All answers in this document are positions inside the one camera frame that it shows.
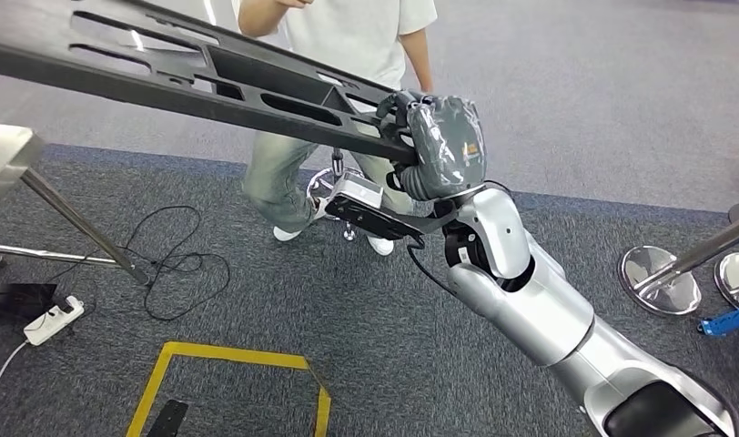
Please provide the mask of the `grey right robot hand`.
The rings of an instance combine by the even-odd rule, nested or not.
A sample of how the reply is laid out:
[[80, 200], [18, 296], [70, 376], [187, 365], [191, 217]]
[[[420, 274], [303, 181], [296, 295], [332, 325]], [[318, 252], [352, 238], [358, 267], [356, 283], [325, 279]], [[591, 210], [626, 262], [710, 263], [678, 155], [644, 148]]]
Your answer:
[[393, 161], [387, 185], [418, 201], [453, 198], [483, 185], [486, 150], [475, 104], [457, 96], [399, 90], [380, 101], [376, 117], [389, 114], [409, 130], [415, 165]]

